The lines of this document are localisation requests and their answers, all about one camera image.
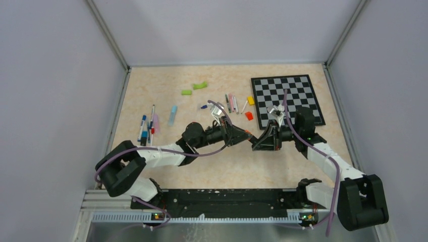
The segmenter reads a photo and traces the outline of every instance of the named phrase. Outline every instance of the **table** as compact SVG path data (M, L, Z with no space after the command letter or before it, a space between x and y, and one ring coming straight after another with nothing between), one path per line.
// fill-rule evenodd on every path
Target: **table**
M113 147L123 140L137 144L141 117L150 117L152 105L159 116L160 133L155 134L154 145L176 142L186 126L199 122L211 126L209 109L197 110L198 104L208 99L225 104L225 93L233 93L241 109L247 96L252 95L250 79L308 74L326 120L316 127L322 137L351 164L344 136L321 64L304 65L239 65L239 66L176 66L132 68L120 113ZM208 82L208 87L193 90L191 96L182 96L181 90L191 84ZM167 125L173 105L178 106L173 127ZM231 113L233 123L249 130L256 137L258 129L255 106L248 106L254 119L244 114ZM199 153L214 151L223 142L199 149ZM297 152L294 142L284 142L280 151L251 151L249 142L228 147L217 155L199 157L181 167L164 166L146 169L142 176L153 178L164 189L237 189L237 188L295 188L302 178L318 178L333 186L333 182L312 162Z

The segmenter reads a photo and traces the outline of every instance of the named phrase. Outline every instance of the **gray wall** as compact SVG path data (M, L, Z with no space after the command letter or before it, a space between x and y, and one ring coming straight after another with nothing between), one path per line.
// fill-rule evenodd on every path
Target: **gray wall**
M426 241L428 1L372 1L333 63L363 168L401 241Z
M95 0L131 66L324 62L356 0Z
M69 241L124 70L84 1L0 3L0 241Z

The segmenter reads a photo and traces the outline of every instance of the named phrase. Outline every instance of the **green block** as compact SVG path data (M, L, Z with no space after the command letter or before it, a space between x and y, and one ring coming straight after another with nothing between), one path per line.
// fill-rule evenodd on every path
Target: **green block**
M181 90L181 95L192 95L192 90Z
M208 86L207 82L202 82L201 84L193 84L193 90L202 89Z

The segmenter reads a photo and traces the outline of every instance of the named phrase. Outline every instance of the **red object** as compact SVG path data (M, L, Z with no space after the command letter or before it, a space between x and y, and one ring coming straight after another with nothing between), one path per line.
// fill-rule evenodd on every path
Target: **red object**
M247 116L248 121L253 120L253 114L251 112L246 112L245 116Z

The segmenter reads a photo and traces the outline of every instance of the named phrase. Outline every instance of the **wooden table surface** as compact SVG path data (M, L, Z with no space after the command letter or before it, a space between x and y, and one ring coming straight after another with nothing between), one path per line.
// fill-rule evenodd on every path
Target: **wooden table surface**
M241 65L241 66L178 66L132 68L124 103L119 117L113 147L123 140L137 143L143 114L150 117L152 105L159 116L160 133L154 145L175 143L190 122L199 122L204 128L211 126L209 109L197 110L198 104L208 99L225 104L225 93L233 93L239 108L246 97L252 95L250 79L308 74L315 90L326 125L316 127L330 146L351 163L332 97L321 64L304 65ZM191 96L182 96L181 90L191 84L208 82L208 87L194 90ZM171 108L178 106L175 122L167 125ZM255 106L248 106L254 119L231 113L234 125L249 130L259 137ZM199 153L214 151L223 142L199 149ZM284 142L280 151L251 151L249 142L228 147L217 155L199 157L193 163L175 167L164 166L145 169L144 177L155 179L165 189L195 188L295 188L302 178L318 178L327 184L333 182L312 162L297 152L294 142Z

